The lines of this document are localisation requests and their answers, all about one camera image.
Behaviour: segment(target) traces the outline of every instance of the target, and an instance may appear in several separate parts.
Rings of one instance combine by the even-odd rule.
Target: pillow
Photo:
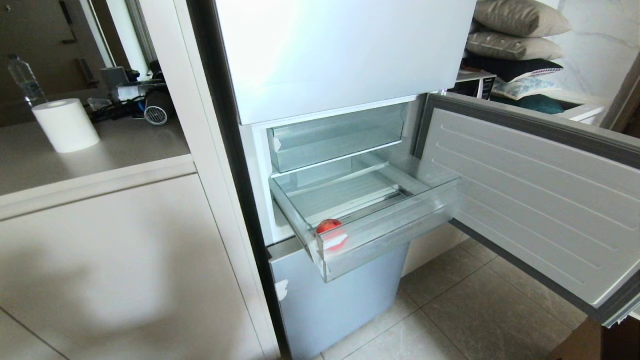
[[[474,18],[495,31],[524,38],[551,37],[571,30],[559,11],[535,0],[478,1]]]
[[[523,97],[538,95],[549,90],[560,89],[551,81],[545,81],[540,78],[524,78],[511,83],[496,81],[491,94],[517,101]]]
[[[472,67],[495,74],[507,83],[523,78],[551,74],[552,72],[558,72],[564,69],[556,63],[542,59],[513,61],[484,58],[482,56],[465,58],[463,64],[466,67]]]
[[[505,60],[556,60],[564,56],[562,49],[544,38],[517,38],[483,31],[469,34],[467,50],[480,56]]]
[[[559,101],[544,95],[527,96],[518,101],[507,99],[505,97],[491,96],[491,101],[518,106],[519,108],[529,109],[549,115],[564,113],[564,108]]]

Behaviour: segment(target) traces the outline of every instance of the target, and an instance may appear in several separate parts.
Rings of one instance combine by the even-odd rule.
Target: kitchen counter
[[[0,128],[0,220],[195,173],[178,119],[95,124],[100,142],[57,153],[37,122]]]

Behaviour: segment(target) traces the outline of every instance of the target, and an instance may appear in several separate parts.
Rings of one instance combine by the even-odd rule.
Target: beige floor tile
[[[577,329],[586,320],[585,313],[505,259],[496,259],[487,266],[571,330]]]
[[[400,288],[422,307],[482,265],[467,252],[455,247],[403,277]]]
[[[469,255],[473,256],[476,260],[480,261],[482,264],[487,264],[491,260],[498,257],[498,254],[487,249],[484,245],[482,245],[481,243],[473,239],[466,240],[465,242],[460,244],[460,247],[462,248],[462,250],[468,252]]]
[[[323,351],[324,360],[344,359],[416,310],[418,310],[418,305],[402,290],[398,290],[396,301],[389,310],[378,315],[339,343]]]
[[[571,329],[483,268],[422,309],[469,360],[540,360]]]
[[[422,311],[416,311],[346,359],[466,360]]]

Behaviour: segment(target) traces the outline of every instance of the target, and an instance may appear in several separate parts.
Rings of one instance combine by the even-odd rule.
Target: red apple
[[[322,234],[322,233],[326,233],[327,231],[331,230],[331,229],[335,229],[336,227],[342,225],[342,222],[340,222],[340,220],[336,220],[336,219],[327,219],[322,221],[318,227],[316,227],[316,233],[317,234]],[[332,234],[330,238],[326,238],[326,236],[324,238],[321,238],[325,243],[329,243],[331,244],[330,247],[326,248],[329,251],[335,251],[340,249],[341,247],[344,246],[344,242],[347,240],[347,236],[344,233],[344,231],[339,231],[338,234]]]

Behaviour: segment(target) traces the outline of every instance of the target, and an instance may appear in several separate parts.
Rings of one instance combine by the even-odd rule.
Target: gray pillow
[[[559,11],[535,0],[484,0],[474,18],[501,33],[525,38],[564,34],[571,24]]]
[[[505,60],[556,60],[564,56],[562,48],[544,38],[517,38],[484,31],[470,34],[467,50],[488,58]]]

